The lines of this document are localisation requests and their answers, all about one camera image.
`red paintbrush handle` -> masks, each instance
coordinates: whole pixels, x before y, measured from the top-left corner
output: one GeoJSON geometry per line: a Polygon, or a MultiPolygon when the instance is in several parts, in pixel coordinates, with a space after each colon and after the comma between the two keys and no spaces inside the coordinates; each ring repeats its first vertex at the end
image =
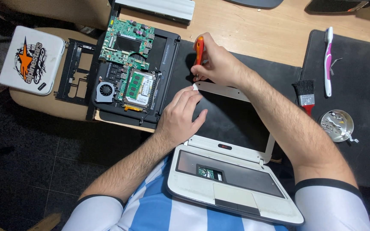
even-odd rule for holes
{"type": "Polygon", "coordinates": [[[201,65],[202,53],[203,53],[203,37],[197,39],[197,63],[196,65],[201,65]]]}
{"type": "Polygon", "coordinates": [[[303,105],[302,107],[305,109],[305,112],[308,114],[308,116],[311,116],[311,111],[314,106],[315,104],[309,104],[309,105],[303,105]]]}

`orange screwdriver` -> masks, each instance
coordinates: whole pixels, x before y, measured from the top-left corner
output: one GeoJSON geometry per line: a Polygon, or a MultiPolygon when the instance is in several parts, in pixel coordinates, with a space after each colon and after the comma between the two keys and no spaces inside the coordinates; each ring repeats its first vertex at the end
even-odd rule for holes
{"type": "Polygon", "coordinates": [[[197,39],[197,62],[195,65],[201,65],[201,60],[202,60],[202,53],[203,53],[203,37],[199,37],[197,39]]]}

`person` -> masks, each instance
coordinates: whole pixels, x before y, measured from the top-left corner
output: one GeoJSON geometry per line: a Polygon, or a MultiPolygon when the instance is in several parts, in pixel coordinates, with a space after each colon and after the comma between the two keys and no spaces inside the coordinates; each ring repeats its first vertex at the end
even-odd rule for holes
{"type": "MultiPolygon", "coordinates": [[[[249,98],[294,168],[295,203],[305,219],[297,229],[370,231],[357,182],[328,135],[259,74],[217,45],[209,33],[201,36],[206,47],[202,57],[207,61],[194,65],[191,72],[202,81],[236,87],[249,98]]],[[[168,153],[194,135],[209,113],[205,109],[192,121],[201,98],[192,86],[180,90],[162,113],[155,133],[83,192],[63,231],[287,230],[167,192],[168,153]]]]}

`orange star logo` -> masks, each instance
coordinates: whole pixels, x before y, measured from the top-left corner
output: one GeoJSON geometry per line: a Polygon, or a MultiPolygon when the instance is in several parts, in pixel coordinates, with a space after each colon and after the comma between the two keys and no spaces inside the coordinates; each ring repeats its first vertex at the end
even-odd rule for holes
{"type": "Polygon", "coordinates": [[[22,50],[22,54],[19,54],[18,56],[21,60],[21,74],[25,81],[27,79],[26,75],[28,74],[28,65],[32,61],[32,57],[28,56],[27,52],[27,37],[25,37],[24,40],[24,49],[22,50]]]}

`touchpad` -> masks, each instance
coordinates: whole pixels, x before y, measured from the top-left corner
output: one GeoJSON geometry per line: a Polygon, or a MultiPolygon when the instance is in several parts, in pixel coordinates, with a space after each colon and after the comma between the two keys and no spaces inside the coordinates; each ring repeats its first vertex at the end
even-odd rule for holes
{"type": "Polygon", "coordinates": [[[215,205],[239,210],[245,213],[261,215],[251,192],[229,186],[213,184],[215,205]]]}

